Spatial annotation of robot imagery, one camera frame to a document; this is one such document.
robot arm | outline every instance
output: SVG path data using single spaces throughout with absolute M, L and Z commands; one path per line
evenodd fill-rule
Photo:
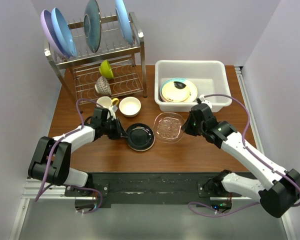
M 107 108 L 96 107 L 89 119 L 90 122 L 86 120 L 83 127 L 78 126 L 77 132 L 66 136 L 57 145 L 54 150 L 54 161 L 49 166 L 46 182 L 57 186 L 86 186 L 89 175 L 86 172 L 70 168 L 71 153 L 85 144 L 94 142 L 102 135 L 107 135 L 111 140 L 127 137 L 127 133 L 119 119 L 112 116 Z M 64 136 L 53 138 L 44 136 L 40 138 L 28 169 L 29 177 L 38 180 L 43 179 L 48 155 L 52 146 L 61 137 Z
M 230 192 L 249 197 L 260 202 L 276 218 L 281 217 L 300 198 L 296 188 L 276 171 L 290 178 L 299 187 L 300 174 L 294 169 L 288 172 L 245 141 L 245 145 L 273 170 L 266 167 L 243 145 L 242 135 L 228 122 L 218 122 L 207 104 L 199 101 L 199 104 L 192 107 L 181 129 L 192 136 L 203 136 L 209 143 L 235 157 L 257 178 L 250 179 L 224 170 L 209 180 L 205 189 L 214 191 L 217 195 Z

dish rack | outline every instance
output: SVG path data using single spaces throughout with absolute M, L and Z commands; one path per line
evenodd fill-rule
M 144 34 L 134 12 L 129 13 L 129 21 L 133 45 L 124 40 L 117 15 L 101 17 L 101 41 L 97 52 L 92 52 L 86 44 L 84 22 L 81 19 L 68 22 L 77 50 L 77 56 L 70 60 L 54 52 L 48 40 L 44 38 L 44 54 L 74 105 L 81 98 L 96 101 L 101 97 L 95 90 L 95 83 L 101 76 L 99 66 L 104 60 L 109 61 L 114 74 L 114 79 L 108 80 L 112 91 L 111 98 L 138 92 L 143 92 L 143 97 L 147 97 Z M 135 54 L 138 53 L 141 78 L 136 70 Z M 65 80 L 67 70 L 72 75 L 71 82 Z M 86 103 L 89 101 L 81 101 L 80 105 Z

gray floor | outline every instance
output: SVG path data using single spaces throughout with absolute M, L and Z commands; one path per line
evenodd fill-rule
M 234 200 L 234 209 L 250 203 Z M 199 208 L 200 211 L 211 211 Z M 260 205 L 221 218 L 192 213 L 186 205 L 114 204 L 82 216 L 73 199 L 30 202 L 20 240 L 285 240 L 281 219 Z

plate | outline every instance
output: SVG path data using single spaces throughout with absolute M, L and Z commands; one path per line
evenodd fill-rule
M 49 12 L 48 10 L 43 10 L 41 12 L 40 21 L 41 21 L 41 26 L 42 26 L 43 32 L 44 32 L 45 37 L 48 40 L 50 46 L 61 57 L 66 57 L 67 59 L 69 59 L 70 56 L 62 48 L 62 46 L 57 38 L 56 32 L 54 30 L 54 26 L 52 24 L 52 20 L 51 20 L 51 12 Z
M 123 0 L 115 0 L 115 12 L 124 40 L 126 40 L 130 45 L 133 45 L 134 39 L 132 37 L 129 17 Z
M 167 99 L 165 99 L 164 96 L 162 95 L 162 88 L 163 88 L 163 86 L 165 84 L 167 84 L 169 82 L 173 82 L 173 81 L 184 83 L 189 88 L 189 92 L 190 92 L 189 93 L 189 97 L 186 100 L 183 101 L 184 103 L 192 103 L 192 102 L 194 102 L 197 99 L 197 97 L 198 97 L 198 89 L 197 89 L 196 85 L 192 81 L 189 81 L 189 80 L 187 80 L 185 78 L 172 78 L 172 79 L 164 82 L 161 85 L 161 87 L 160 87 L 160 91 L 159 91 L 160 97 L 162 98 L 162 100 L 164 102 L 170 102 L 170 101 L 168 101 Z
M 133 150 L 143 152 L 149 150 L 155 143 L 152 129 L 143 123 L 135 123 L 126 130 L 128 145 Z
M 183 82 L 169 81 L 163 85 L 161 94 L 169 102 L 179 103 L 189 97 L 190 91 Z
M 101 16 L 96 0 L 90 0 L 85 7 L 83 29 L 86 44 L 91 52 L 96 53 L 101 41 Z
M 153 132 L 157 139 L 165 143 L 176 143 L 182 136 L 182 125 L 185 124 L 184 118 L 175 112 L 163 112 L 159 114 L 153 126 Z
M 51 12 L 51 20 L 56 37 L 61 47 L 69 55 L 76 57 L 77 50 L 68 24 L 58 8 L 54 8 Z

yellow-green cup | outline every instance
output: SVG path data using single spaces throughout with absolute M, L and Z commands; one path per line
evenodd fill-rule
M 105 60 L 101 63 L 99 67 L 99 72 L 102 76 L 105 76 L 107 79 L 113 79 L 114 73 L 112 72 L 110 63 L 108 60 Z

